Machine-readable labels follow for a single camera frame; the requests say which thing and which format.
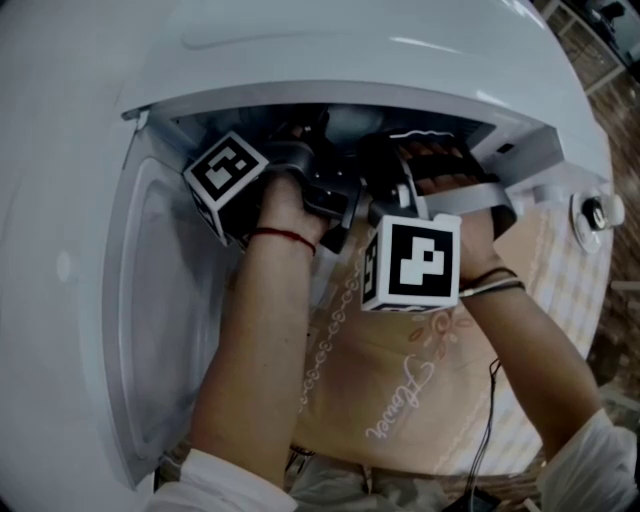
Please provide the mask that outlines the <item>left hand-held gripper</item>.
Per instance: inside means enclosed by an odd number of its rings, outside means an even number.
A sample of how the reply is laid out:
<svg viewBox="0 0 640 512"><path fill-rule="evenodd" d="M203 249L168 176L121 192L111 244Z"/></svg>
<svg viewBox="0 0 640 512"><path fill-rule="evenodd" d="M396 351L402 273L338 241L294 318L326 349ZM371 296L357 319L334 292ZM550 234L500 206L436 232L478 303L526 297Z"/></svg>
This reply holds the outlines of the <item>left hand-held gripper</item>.
<svg viewBox="0 0 640 512"><path fill-rule="evenodd" d="M198 212L221 243L246 248L257 225L267 175L276 172L287 172L298 181L307 212L330 221L321 244L340 253L355 218L361 179L323 136L251 145L230 131L183 176Z"/></svg>

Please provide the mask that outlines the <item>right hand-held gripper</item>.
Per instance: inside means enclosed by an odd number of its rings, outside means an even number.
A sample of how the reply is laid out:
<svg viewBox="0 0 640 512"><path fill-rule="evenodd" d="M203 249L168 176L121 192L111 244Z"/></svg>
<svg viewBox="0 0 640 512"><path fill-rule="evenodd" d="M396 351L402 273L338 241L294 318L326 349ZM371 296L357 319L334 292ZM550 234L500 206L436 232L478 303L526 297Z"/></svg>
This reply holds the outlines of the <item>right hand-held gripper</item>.
<svg viewBox="0 0 640 512"><path fill-rule="evenodd" d="M455 147L463 155L445 162L435 155L406 163L398 147L410 142ZM494 237L517 214L499 178L487 173L466 146L446 132L413 130L362 137L356 146L369 190L373 229L362 265L361 308L373 312L428 312L453 307L460 292L462 217L490 210ZM441 173L475 176L479 184L423 196L414 181Z"/></svg>

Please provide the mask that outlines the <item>person's left hand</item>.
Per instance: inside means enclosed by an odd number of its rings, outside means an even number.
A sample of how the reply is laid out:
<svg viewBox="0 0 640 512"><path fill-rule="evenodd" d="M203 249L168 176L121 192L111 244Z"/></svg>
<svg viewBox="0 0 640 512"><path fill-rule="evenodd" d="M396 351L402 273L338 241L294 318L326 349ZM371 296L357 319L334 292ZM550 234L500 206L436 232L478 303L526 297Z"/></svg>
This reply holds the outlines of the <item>person's left hand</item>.
<svg viewBox="0 0 640 512"><path fill-rule="evenodd" d="M328 221L305 210L302 190L289 173L268 175L260 208L258 229L294 233L316 247L328 229Z"/></svg>

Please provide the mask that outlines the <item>person's right hand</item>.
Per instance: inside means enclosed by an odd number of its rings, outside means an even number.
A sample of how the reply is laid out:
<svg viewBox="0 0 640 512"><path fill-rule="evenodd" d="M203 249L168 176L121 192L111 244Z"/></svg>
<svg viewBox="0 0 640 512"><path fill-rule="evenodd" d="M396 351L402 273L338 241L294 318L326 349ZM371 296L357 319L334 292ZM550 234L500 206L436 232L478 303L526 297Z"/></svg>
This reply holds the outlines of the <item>person's right hand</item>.
<svg viewBox="0 0 640 512"><path fill-rule="evenodd" d="M425 157L427 163L433 164L435 155L445 155L446 163L453 158L461 159L462 153L455 147L443 148L438 143L410 142L398 147L402 158L409 163L412 158ZM419 194L428 196L458 188L479 184L475 176L464 173L441 173L438 176L428 175L415 180ZM460 242L460 282L466 284L490 270L503 266L503 261L496 253L494 242L493 220L490 210L476 211L462 217Z"/></svg>

